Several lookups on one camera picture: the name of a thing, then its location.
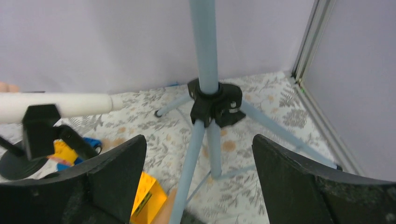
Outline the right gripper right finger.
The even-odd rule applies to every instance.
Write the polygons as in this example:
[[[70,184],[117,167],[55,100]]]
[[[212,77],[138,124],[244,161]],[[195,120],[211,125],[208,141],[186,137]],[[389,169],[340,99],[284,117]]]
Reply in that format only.
[[[270,223],[395,223],[395,182],[330,168],[261,134],[252,150]]]

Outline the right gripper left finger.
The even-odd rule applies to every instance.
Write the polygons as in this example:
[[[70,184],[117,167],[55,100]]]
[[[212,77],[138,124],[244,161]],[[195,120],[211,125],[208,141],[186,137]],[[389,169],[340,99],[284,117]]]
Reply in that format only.
[[[3,224],[127,224],[146,158],[137,135],[112,150],[41,179],[0,186]]]

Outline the yellow toy block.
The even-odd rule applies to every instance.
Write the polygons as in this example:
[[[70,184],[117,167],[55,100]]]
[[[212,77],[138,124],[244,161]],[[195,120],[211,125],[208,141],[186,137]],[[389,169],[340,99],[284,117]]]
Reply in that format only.
[[[152,223],[166,199],[167,195],[157,179],[143,172],[135,195],[130,223]]]

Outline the light blue music stand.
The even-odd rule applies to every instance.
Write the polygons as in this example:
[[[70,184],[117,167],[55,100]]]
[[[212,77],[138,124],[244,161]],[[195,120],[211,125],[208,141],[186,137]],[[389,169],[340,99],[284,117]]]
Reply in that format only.
[[[188,93],[186,95],[155,112],[155,116],[159,118],[190,100],[194,102],[190,113],[193,125],[191,139],[178,183],[170,223],[178,224],[181,222],[184,209],[194,196],[194,193],[190,192],[190,186],[203,139],[207,139],[210,159],[208,177],[219,180],[255,168],[254,165],[250,165],[226,174],[222,172],[220,130],[223,127],[238,123],[245,117],[252,118],[319,163],[334,169],[340,169],[336,162],[315,151],[245,101],[239,86],[224,84],[219,81],[215,2],[213,0],[191,0],[189,5],[199,76],[188,83]]]

